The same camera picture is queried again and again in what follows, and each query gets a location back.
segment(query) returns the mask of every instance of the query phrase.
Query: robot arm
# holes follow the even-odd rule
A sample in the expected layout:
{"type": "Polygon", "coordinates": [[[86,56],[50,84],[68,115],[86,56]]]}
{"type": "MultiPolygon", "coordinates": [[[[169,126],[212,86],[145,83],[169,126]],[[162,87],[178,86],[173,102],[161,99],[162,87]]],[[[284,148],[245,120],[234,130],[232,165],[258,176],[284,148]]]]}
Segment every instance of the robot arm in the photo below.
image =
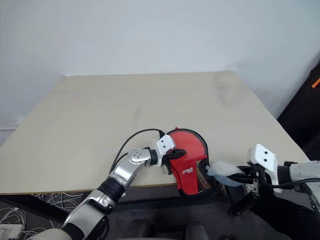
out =
{"type": "Polygon", "coordinates": [[[232,216],[250,209],[263,193],[281,193],[282,189],[292,189],[307,193],[315,212],[320,216],[320,161],[305,163],[285,162],[278,165],[276,155],[260,144],[250,150],[249,166],[235,167],[219,162],[208,169],[208,174],[227,186],[253,184],[252,191],[230,209],[232,216]]]}
{"type": "Polygon", "coordinates": [[[108,215],[116,207],[137,172],[149,165],[161,166],[162,157],[175,148],[169,135],[156,142],[155,149],[130,150],[119,160],[106,180],[93,190],[66,218],[61,229],[48,229],[34,240],[96,240],[109,228],[108,215]]]}

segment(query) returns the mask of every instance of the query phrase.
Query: gray floor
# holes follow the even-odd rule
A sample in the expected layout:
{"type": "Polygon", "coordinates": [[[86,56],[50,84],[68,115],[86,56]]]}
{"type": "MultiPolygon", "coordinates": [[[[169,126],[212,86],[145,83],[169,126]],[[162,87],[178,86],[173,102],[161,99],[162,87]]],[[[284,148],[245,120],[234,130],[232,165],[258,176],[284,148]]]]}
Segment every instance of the gray floor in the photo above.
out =
{"type": "MultiPolygon", "coordinates": [[[[176,186],[131,188],[121,202],[132,202],[135,200],[150,200],[154,198],[177,197],[176,186]]],[[[0,202],[0,208],[8,205],[0,202]]],[[[289,240],[284,234],[275,231],[263,219],[251,211],[244,212],[241,216],[230,218],[227,211],[230,204],[226,198],[218,196],[213,203],[196,206],[178,206],[173,208],[148,209],[148,210],[127,210],[113,212],[109,215],[110,230],[107,240],[118,239],[120,234],[133,220],[148,219],[158,227],[171,225],[185,225],[191,220],[197,220],[207,230],[210,239],[218,240],[220,235],[226,235],[234,240],[289,240]]],[[[27,213],[28,230],[43,227],[51,228],[50,222],[37,215],[27,213]]],[[[181,239],[181,232],[159,234],[157,237],[171,237],[181,239]]]]}

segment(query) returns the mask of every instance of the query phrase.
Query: beige tabletop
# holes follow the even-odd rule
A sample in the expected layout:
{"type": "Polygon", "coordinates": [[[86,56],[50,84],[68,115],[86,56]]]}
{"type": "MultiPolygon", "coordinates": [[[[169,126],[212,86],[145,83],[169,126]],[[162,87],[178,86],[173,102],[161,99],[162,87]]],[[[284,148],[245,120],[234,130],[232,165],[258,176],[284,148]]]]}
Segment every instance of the beige tabletop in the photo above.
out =
{"type": "MultiPolygon", "coordinates": [[[[230,71],[68,76],[33,109],[1,147],[0,193],[94,189],[108,176],[123,142],[133,133],[175,127],[198,132],[210,161],[245,165],[260,143],[284,161],[308,158],[230,71]]],[[[130,141],[152,147],[157,132],[130,141]]],[[[175,183],[164,167],[147,167],[133,186],[175,183]]]]}

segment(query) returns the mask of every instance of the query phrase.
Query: white cable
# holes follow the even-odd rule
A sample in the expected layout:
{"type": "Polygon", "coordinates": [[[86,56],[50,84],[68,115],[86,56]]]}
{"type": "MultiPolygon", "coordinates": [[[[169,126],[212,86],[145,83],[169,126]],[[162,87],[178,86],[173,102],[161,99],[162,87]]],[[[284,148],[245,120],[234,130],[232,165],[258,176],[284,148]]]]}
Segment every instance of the white cable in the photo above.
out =
{"type": "Polygon", "coordinates": [[[35,194],[33,196],[66,212],[71,212],[76,206],[79,205],[79,203],[76,200],[81,199],[83,194],[75,192],[60,192],[35,194]]]}
{"type": "Polygon", "coordinates": [[[38,233],[41,233],[43,231],[45,231],[46,229],[43,228],[43,227],[36,227],[32,230],[26,230],[26,231],[23,231],[22,234],[25,234],[23,240],[29,240],[29,239],[32,239],[35,235],[37,235],[38,233]]]}
{"type": "Polygon", "coordinates": [[[0,224],[12,224],[13,219],[16,219],[14,224],[21,224],[23,226],[23,229],[18,236],[18,239],[20,239],[25,232],[24,229],[27,221],[26,212],[22,209],[11,207],[2,208],[0,209],[0,212],[5,210],[7,210],[8,212],[0,219],[0,224]]]}
{"type": "Polygon", "coordinates": [[[55,225],[51,220],[50,220],[50,223],[51,223],[52,228],[55,229],[55,225]]]}

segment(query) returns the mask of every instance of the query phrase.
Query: black cable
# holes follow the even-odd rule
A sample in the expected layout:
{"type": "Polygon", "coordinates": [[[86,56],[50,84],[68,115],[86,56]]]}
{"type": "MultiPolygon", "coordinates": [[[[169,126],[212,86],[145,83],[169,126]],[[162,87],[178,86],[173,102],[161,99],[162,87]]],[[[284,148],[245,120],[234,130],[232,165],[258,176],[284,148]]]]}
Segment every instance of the black cable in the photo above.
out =
{"type": "Polygon", "coordinates": [[[117,166],[118,162],[119,162],[124,156],[126,156],[127,154],[128,154],[128,153],[126,152],[126,153],[123,154],[121,157],[119,157],[119,158],[115,161],[114,166],[117,166]]]}
{"type": "Polygon", "coordinates": [[[230,176],[227,176],[227,178],[236,181],[241,184],[252,184],[254,182],[254,177],[251,175],[246,175],[244,173],[235,173],[230,176]]]}
{"type": "Polygon", "coordinates": [[[117,155],[115,156],[115,158],[114,158],[114,160],[113,160],[113,163],[112,163],[112,165],[111,165],[109,174],[113,171],[113,169],[116,167],[118,161],[120,160],[120,159],[118,159],[118,157],[119,157],[121,151],[124,149],[125,145],[126,145],[134,136],[136,136],[136,135],[138,135],[138,134],[140,134],[140,133],[143,133],[143,132],[147,132],[147,131],[157,131],[157,132],[159,132],[160,138],[162,138],[162,137],[165,135],[165,133],[164,133],[162,130],[157,129],[157,128],[147,128],[147,129],[143,129],[143,130],[137,131],[136,133],[134,133],[133,135],[131,135],[131,136],[124,142],[124,144],[121,146],[120,150],[118,151],[117,155]]]}
{"type": "Polygon", "coordinates": [[[279,185],[272,185],[271,183],[268,183],[266,181],[263,181],[263,184],[266,185],[267,187],[273,188],[273,189],[282,189],[282,188],[290,188],[295,185],[300,185],[300,184],[306,184],[306,183],[312,183],[312,182],[320,182],[320,178],[315,177],[315,178],[307,178],[307,179],[302,179],[298,181],[291,181],[279,185]]]}

